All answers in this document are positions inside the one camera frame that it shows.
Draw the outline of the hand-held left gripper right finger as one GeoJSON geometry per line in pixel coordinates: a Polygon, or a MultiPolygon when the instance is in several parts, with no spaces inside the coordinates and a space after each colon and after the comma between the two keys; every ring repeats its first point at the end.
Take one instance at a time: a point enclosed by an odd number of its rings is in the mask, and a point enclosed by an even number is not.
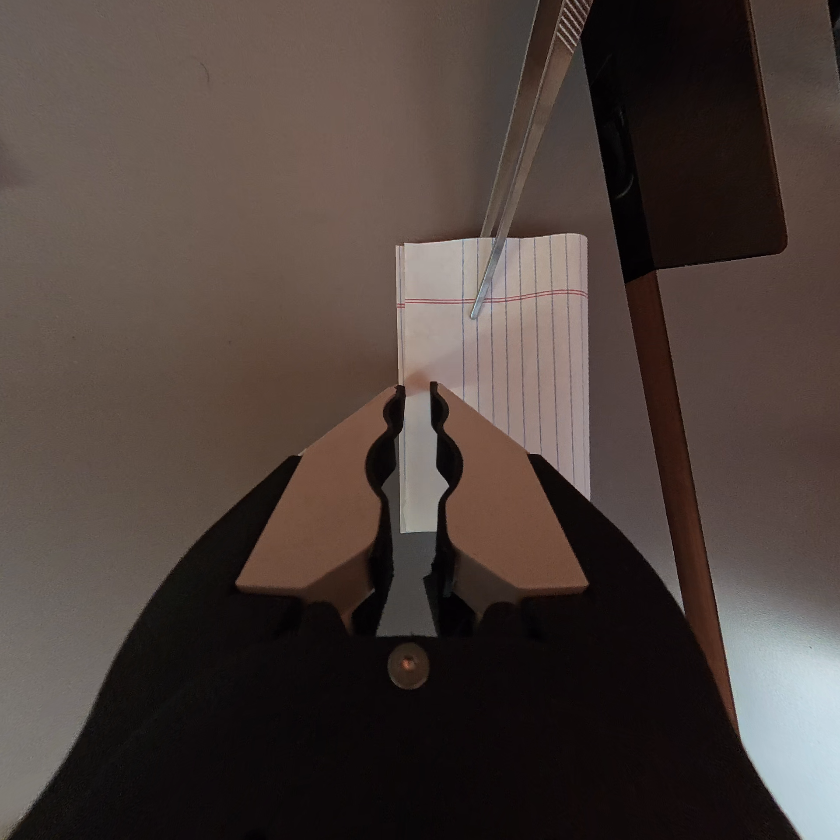
{"type": "Polygon", "coordinates": [[[435,556],[427,599],[435,623],[479,623],[498,603],[578,595],[589,582],[529,452],[454,392],[429,386],[437,472],[435,556]]]}

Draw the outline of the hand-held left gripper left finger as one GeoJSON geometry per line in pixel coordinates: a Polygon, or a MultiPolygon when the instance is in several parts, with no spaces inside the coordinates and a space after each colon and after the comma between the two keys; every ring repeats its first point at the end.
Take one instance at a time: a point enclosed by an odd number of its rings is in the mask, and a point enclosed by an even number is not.
{"type": "Polygon", "coordinates": [[[240,592],[331,604],[374,636],[393,580],[383,486],[396,470],[405,388],[385,389],[299,456],[236,580],[240,592]]]}

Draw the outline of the metal tweezers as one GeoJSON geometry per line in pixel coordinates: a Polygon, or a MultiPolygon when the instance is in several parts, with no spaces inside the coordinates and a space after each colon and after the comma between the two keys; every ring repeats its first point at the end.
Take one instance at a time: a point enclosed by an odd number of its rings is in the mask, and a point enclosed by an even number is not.
{"type": "Polygon", "coordinates": [[[480,236],[490,237],[490,255],[470,318],[477,320],[490,294],[554,103],[580,44],[592,1],[538,2],[521,67],[517,95],[480,236]]]}

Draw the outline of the lined paper sheet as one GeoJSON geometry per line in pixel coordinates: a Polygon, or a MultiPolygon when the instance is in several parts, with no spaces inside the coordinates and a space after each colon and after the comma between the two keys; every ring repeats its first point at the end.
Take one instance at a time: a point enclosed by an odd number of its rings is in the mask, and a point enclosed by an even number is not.
{"type": "Polygon", "coordinates": [[[587,237],[509,238],[473,320],[490,248],[489,238],[395,247],[402,533],[436,531],[446,489],[430,382],[592,496],[587,237]]]}

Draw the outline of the grey desk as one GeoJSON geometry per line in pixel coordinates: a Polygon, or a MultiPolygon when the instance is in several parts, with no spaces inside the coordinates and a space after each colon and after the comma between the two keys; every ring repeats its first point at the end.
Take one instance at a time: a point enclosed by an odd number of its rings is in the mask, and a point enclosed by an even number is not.
{"type": "Polygon", "coordinates": [[[742,740],[838,838],[838,71],[827,2],[752,9],[789,242],[660,287],[742,740]]]}
{"type": "Polygon", "coordinates": [[[396,380],[535,6],[2,2],[2,838],[174,563],[396,380]]]}

